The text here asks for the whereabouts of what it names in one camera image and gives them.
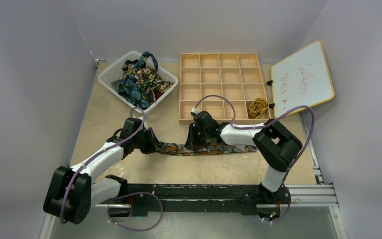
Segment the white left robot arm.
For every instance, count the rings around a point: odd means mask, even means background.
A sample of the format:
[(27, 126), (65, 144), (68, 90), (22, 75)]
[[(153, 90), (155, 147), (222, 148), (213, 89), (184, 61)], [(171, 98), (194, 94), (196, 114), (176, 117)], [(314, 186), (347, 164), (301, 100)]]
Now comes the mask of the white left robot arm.
[(74, 166), (60, 166), (54, 171), (43, 211), (57, 216), (62, 224), (79, 224), (91, 207), (101, 202), (124, 203), (137, 195), (129, 191), (126, 179), (114, 175), (106, 176), (100, 183), (96, 179), (136, 149), (151, 154), (161, 148), (143, 119), (127, 118), (123, 128), (115, 131), (97, 152)]

